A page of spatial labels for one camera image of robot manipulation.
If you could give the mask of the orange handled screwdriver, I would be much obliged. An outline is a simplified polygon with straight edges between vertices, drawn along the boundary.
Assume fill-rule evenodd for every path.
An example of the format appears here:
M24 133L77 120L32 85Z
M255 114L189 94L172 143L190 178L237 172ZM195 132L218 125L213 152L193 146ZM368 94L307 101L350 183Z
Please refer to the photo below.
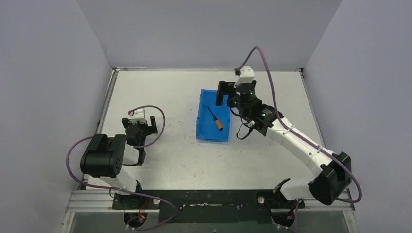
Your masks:
M219 119L216 117L216 115L212 112L211 108L208 106L208 109L213 117L213 120L215 122L216 127L218 128L219 131L223 130L223 125L222 123L219 121Z

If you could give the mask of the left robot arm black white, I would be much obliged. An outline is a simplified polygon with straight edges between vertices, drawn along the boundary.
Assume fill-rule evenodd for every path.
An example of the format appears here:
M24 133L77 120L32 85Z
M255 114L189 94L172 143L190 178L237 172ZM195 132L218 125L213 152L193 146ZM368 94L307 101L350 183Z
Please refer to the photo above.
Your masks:
M124 166L141 166L146 152L146 137L157 134L157 123L154 116L150 124L145 117L123 118L125 134L108 137L95 134L86 148L81 161L81 171L93 178L98 178L117 194L126 195L125 203L132 209L140 208L144 203L144 195L138 180L132 178Z

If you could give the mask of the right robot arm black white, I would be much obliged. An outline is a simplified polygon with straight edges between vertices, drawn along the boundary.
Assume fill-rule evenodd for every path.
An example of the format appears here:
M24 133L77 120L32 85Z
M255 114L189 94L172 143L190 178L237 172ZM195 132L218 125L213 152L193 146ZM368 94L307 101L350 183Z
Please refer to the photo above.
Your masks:
M331 205L352 181L351 158L344 152L336 154L316 145L274 107L257 98L255 86L255 80L239 85L219 81L216 105L222 105L224 96L228 96L227 106L237 108L237 116L245 121L244 126L276 141L310 170L307 178L285 178L278 184L273 190L274 203L286 208L293 200L314 198Z

